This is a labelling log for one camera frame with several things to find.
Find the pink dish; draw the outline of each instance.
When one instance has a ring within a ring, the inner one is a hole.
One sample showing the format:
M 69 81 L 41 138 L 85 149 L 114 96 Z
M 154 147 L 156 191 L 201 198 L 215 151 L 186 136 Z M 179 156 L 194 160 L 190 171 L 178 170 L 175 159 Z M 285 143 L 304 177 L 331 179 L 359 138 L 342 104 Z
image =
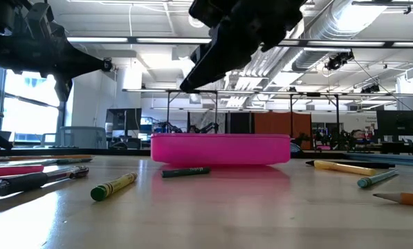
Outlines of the pink dish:
M 289 140 L 277 134 L 156 133 L 151 158 L 181 165 L 271 165 L 291 159 Z

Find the window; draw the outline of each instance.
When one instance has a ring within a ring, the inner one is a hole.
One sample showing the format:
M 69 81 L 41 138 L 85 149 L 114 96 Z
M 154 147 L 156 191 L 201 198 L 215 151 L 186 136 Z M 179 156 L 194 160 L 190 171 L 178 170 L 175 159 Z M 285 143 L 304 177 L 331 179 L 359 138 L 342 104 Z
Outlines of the window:
M 60 101 L 54 86 L 55 79 L 52 75 L 44 79 L 39 73 L 23 72 L 21 75 L 16 75 L 12 70 L 6 71 L 6 93 L 58 107 Z
M 2 131 L 12 131 L 17 142 L 39 142 L 44 133 L 57 131 L 59 110 L 5 98 Z

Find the ceiling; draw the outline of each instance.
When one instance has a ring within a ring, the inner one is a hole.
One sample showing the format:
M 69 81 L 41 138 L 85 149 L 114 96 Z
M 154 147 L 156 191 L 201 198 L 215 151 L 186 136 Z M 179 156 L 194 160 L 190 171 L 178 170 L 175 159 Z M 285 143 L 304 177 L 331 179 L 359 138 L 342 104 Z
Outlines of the ceiling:
M 190 0 L 173 0 L 168 4 L 101 4 L 97 0 L 50 0 L 55 20 L 63 25 L 69 37 L 72 36 L 160 36 L 160 37 L 207 37 L 207 27 L 195 28 L 190 24 L 187 10 Z M 313 8 L 304 12 L 305 25 L 314 18 L 329 0 L 315 0 Z M 405 8 L 388 8 L 371 25 L 359 32 L 354 39 L 413 40 L 412 12 L 404 15 Z M 174 62 L 173 45 L 76 45 L 77 48 L 97 55 L 114 51 L 134 50 L 146 65 L 143 83 L 147 87 L 159 82 L 173 82 L 183 76 L 183 72 Z M 183 51 L 193 51 L 194 46 L 184 46 Z M 395 76 L 404 73 L 403 69 L 413 67 L 413 49 L 353 49 L 356 61 L 349 62 L 340 71 L 328 73 L 323 69 L 324 61 L 298 79 L 298 91 L 350 91 L 352 86 L 368 80 L 371 76 L 382 75 L 380 83 L 389 91 L 395 88 Z M 118 66 L 127 66 L 131 59 L 113 58 Z

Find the pink marker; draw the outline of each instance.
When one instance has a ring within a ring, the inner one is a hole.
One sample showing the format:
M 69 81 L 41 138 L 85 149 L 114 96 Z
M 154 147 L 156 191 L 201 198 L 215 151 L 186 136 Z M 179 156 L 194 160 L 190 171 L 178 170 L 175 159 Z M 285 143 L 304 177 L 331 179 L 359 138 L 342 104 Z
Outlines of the pink marker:
M 15 176 L 20 174 L 29 174 L 42 172 L 43 165 L 30 165 L 30 166 L 0 166 L 0 176 Z

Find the air duct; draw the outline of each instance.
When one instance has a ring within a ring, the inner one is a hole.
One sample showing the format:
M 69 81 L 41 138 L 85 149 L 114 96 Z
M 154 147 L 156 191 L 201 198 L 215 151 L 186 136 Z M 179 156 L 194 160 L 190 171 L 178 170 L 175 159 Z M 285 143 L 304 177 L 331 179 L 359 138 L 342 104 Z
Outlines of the air duct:
M 301 36 L 303 39 L 352 39 L 368 27 L 384 10 L 385 6 L 353 6 L 352 0 L 335 0 L 322 16 Z M 305 51 L 291 48 L 271 73 L 271 84 L 287 86 L 313 68 L 327 52 Z

